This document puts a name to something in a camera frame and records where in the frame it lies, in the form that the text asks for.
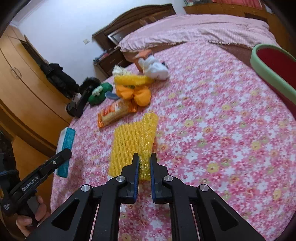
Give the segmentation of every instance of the floral tablecloth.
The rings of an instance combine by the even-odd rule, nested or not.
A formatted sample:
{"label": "floral tablecloth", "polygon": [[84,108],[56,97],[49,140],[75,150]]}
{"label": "floral tablecloth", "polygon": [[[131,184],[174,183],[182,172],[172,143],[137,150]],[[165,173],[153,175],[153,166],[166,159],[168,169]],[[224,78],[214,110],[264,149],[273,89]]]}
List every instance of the floral tablecloth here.
{"label": "floral tablecloth", "polygon": [[[169,174],[208,184],[267,241],[278,237],[296,210],[296,122],[256,73],[206,43],[185,43],[155,54],[170,70],[154,83],[151,103],[106,128],[87,107],[76,130],[68,178],[54,176],[54,211],[81,185],[103,185],[114,128],[153,111],[159,116],[155,152]],[[135,65],[128,70],[137,73]],[[171,240],[168,205],[152,202],[149,182],[135,205],[121,205],[119,240]]]}

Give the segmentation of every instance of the yellow foam roll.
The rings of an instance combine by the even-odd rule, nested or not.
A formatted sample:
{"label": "yellow foam roll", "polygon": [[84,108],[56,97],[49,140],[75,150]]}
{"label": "yellow foam roll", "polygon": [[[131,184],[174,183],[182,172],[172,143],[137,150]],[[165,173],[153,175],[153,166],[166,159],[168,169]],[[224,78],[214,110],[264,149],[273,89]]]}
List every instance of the yellow foam roll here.
{"label": "yellow foam roll", "polygon": [[120,175],[124,166],[130,165],[133,154],[140,157],[140,180],[150,180],[150,156],[156,134],[158,116],[144,114],[141,121],[119,126],[114,131],[109,175]]}
{"label": "yellow foam roll", "polygon": [[144,75],[117,75],[114,76],[114,83],[117,85],[147,85],[154,82],[154,79],[151,79]]}

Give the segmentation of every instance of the nightstand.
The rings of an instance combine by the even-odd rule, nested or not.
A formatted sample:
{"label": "nightstand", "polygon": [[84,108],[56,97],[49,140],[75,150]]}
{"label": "nightstand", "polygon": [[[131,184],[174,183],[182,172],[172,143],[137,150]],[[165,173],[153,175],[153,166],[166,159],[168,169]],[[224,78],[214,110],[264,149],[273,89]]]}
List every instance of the nightstand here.
{"label": "nightstand", "polygon": [[122,52],[120,51],[120,48],[113,49],[107,57],[102,59],[100,62],[96,64],[96,66],[99,68],[99,70],[106,76],[106,78],[109,78],[112,76],[112,71],[115,65],[118,65],[120,67],[127,67],[129,66],[130,62],[128,62]]}

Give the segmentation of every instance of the metal bolt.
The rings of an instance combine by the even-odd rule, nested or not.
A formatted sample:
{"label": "metal bolt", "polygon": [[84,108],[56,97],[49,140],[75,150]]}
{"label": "metal bolt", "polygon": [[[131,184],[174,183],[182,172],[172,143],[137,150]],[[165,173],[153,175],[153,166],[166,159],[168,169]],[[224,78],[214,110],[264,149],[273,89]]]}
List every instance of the metal bolt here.
{"label": "metal bolt", "polygon": [[81,187],[81,191],[83,191],[83,192],[88,192],[90,189],[91,189],[91,187],[89,185],[83,185]]}
{"label": "metal bolt", "polygon": [[118,176],[118,177],[116,178],[116,181],[118,181],[118,182],[123,182],[125,179],[126,179],[126,178],[125,178],[124,176]]}
{"label": "metal bolt", "polygon": [[167,181],[167,182],[170,182],[170,181],[173,180],[173,177],[170,176],[170,175],[167,175],[167,176],[165,176],[163,179],[164,179],[165,181]]}
{"label": "metal bolt", "polygon": [[209,190],[209,186],[202,184],[202,185],[200,185],[200,190],[202,190],[203,192],[206,192],[207,190]]}

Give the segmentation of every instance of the triangular cutout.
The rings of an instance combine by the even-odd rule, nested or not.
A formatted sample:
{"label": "triangular cutout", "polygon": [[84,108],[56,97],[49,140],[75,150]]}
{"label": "triangular cutout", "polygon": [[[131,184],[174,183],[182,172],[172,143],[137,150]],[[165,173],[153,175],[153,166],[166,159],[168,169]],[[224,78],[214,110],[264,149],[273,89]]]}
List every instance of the triangular cutout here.
{"label": "triangular cutout", "polygon": [[216,199],[212,200],[211,204],[222,231],[227,231],[239,224],[237,219],[233,217]]}
{"label": "triangular cutout", "polygon": [[71,204],[52,221],[52,225],[64,231],[69,230],[78,204],[78,199],[75,199],[73,202],[71,202]]}

